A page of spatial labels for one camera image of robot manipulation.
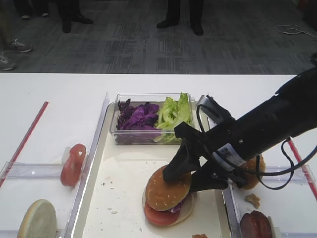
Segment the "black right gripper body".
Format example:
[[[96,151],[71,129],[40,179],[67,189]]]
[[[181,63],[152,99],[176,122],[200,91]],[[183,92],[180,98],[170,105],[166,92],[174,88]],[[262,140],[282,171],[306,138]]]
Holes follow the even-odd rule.
[[[243,164],[243,160],[231,144],[227,143],[218,149],[214,149],[208,141],[207,135],[194,129],[186,123],[181,123],[175,128],[175,135],[177,138],[181,138],[182,141],[189,142],[200,155],[201,167],[205,163],[213,163],[221,166],[227,171],[228,181],[232,180],[239,187],[243,187],[247,184],[245,174],[236,169]]]

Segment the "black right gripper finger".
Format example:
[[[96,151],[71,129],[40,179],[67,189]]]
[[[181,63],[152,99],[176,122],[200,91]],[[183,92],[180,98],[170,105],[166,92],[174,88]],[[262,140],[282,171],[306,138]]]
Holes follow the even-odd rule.
[[[201,169],[200,155],[187,141],[182,141],[171,162],[163,169],[165,182],[176,181],[183,174]]]
[[[227,171],[213,163],[205,163],[199,171],[192,174],[191,192],[228,188]]]

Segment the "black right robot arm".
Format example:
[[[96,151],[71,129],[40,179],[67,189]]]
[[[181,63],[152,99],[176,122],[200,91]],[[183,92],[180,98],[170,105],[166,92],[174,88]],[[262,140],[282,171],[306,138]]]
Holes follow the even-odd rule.
[[[226,189],[228,180],[244,187],[248,171],[243,164],[283,140],[316,128],[317,70],[295,76],[239,119],[207,95],[197,103],[196,111],[204,112],[215,126],[206,131],[183,122],[175,128],[182,143],[163,170],[164,181],[190,173],[192,192]]]

